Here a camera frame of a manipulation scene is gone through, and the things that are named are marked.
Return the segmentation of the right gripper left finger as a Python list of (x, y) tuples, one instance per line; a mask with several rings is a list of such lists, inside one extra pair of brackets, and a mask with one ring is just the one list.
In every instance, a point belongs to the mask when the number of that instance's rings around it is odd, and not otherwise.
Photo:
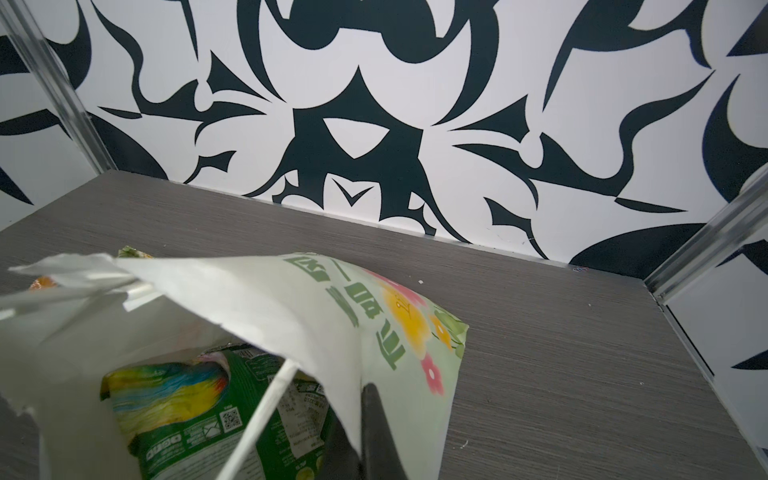
[(349, 443), (346, 432), (336, 419), (323, 451), (318, 480), (361, 480), (362, 465), (358, 453)]

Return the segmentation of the green white snack bag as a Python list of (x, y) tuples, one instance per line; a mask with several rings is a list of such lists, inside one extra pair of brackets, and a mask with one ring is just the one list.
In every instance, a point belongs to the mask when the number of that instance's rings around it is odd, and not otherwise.
[[(245, 344), (219, 347), (184, 362), (113, 371), (101, 397), (143, 478), (214, 479), (282, 364)], [(297, 373), (237, 478), (315, 478), (334, 423), (323, 387)]]

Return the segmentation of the floral paper gift bag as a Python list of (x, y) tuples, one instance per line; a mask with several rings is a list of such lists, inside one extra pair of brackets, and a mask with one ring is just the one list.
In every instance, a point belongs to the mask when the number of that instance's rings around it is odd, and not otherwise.
[(407, 479), (440, 473), (467, 326), (395, 281), (303, 252), (61, 254), (18, 273), (38, 286), (1, 300), (1, 395), (37, 424), (46, 479), (145, 479), (103, 377), (239, 344), (283, 364), (214, 479), (239, 479), (297, 373), (323, 387), (360, 460), (361, 395), (375, 384)]

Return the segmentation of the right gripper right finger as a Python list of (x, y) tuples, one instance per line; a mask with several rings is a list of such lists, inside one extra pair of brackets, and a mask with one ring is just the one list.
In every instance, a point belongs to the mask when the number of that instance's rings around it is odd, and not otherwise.
[(368, 383), (363, 387), (361, 406), (361, 478), (407, 480), (375, 384)]

